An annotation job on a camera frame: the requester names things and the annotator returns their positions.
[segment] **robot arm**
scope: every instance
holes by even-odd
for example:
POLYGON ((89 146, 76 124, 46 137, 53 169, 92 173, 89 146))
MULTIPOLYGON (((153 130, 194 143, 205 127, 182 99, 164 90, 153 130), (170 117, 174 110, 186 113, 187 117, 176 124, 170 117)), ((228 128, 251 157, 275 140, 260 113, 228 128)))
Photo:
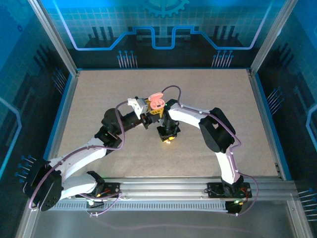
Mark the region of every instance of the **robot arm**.
MULTIPOLYGON (((227 148, 234 142, 232 136, 211 117, 184 110, 176 100, 170 100, 167 103, 161 99, 153 100, 152 98, 151 101, 149 100, 151 100, 150 97, 148 99, 139 99, 137 97, 128 99, 128 105, 132 106, 134 111, 125 116, 119 113, 124 132, 140 124, 143 124, 147 129, 150 124, 159 122, 160 126, 157 129, 161 140, 170 143, 180 132, 179 121, 199 128, 206 145, 215 152, 219 161, 223 185, 222 191, 224 191, 226 197, 234 197, 236 191, 240 190, 242 186, 243 177, 235 170, 231 157, 226 154, 227 148)), ((235 133, 232 125, 220 109, 199 111, 216 116, 235 133)), ((113 151, 105 147, 117 148, 122 142, 118 137, 122 131, 115 115, 115 109, 106 111, 102 124, 103 126, 95 137, 79 147, 79 149, 87 147, 87 150, 69 153, 71 155, 67 161, 50 173, 40 186, 34 198, 34 203, 41 211, 50 209, 59 200, 69 196, 81 193, 97 196, 105 190, 104 180, 95 172, 88 172, 79 177, 70 177, 80 168, 113 151)), ((45 160, 34 162, 25 180, 23 192, 31 197, 43 176, 63 158, 64 156, 61 156, 49 162, 45 160)))

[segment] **pink object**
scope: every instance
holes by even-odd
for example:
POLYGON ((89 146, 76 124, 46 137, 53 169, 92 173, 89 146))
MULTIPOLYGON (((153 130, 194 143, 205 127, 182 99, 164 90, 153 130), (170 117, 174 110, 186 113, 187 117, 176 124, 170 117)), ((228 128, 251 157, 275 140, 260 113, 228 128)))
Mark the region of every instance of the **pink object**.
POLYGON ((154 93, 151 96, 149 96, 150 107, 153 110, 157 110, 165 106, 165 101, 161 97, 163 97, 163 93, 161 92, 154 93))

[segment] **gear logo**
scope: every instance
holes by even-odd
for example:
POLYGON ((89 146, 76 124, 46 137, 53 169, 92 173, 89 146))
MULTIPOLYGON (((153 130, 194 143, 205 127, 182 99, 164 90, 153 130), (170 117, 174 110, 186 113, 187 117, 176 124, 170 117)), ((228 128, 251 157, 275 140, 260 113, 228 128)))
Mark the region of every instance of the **gear logo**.
POLYGON ((31 12, 27 0, 0 0, 0 7, 5 7, 19 24, 23 23, 31 12))
POLYGON ((185 4, 189 4, 189 0, 142 0, 143 9, 149 14, 154 13, 156 17, 172 17, 173 13, 178 14, 180 10, 185 9, 185 4))

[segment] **glass panel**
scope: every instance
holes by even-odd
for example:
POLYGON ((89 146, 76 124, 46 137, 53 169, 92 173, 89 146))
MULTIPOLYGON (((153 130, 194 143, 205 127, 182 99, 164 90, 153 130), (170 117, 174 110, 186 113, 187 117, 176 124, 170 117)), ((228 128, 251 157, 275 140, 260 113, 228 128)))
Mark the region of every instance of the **glass panel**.
POLYGON ((0 1, 0 32, 0 234, 11 238, 27 200, 21 156, 43 157, 69 73, 26 0, 0 1))
MULTIPOLYGON (((316 10, 316 1, 297 2, 258 72, 291 176, 300 191, 317 190, 316 10)), ((311 224, 316 232, 316 223, 311 224)))
POLYGON ((42 0, 79 68, 250 67, 284 0, 42 0))

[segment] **beige work surface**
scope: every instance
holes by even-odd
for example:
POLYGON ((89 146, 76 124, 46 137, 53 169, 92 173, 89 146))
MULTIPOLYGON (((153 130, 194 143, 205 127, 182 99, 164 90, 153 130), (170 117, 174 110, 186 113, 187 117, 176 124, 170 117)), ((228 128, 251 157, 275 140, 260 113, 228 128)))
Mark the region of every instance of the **beige work surface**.
MULTIPOLYGON (((82 71, 70 108, 59 155, 89 141, 102 126, 107 109, 131 97, 146 98, 166 86, 182 89, 181 102, 212 110, 221 108, 236 130, 242 146, 235 152, 238 169, 255 176, 277 175, 258 107, 244 69, 156 69, 82 71)), ((165 101, 177 99, 168 89, 165 101)), ((122 106, 121 113, 132 111, 122 106)), ((94 170, 103 177, 220 176, 215 153, 205 145, 199 129, 180 123, 181 132, 171 144, 162 143, 156 127, 142 125, 126 133, 120 151, 96 160, 76 175, 94 170)))

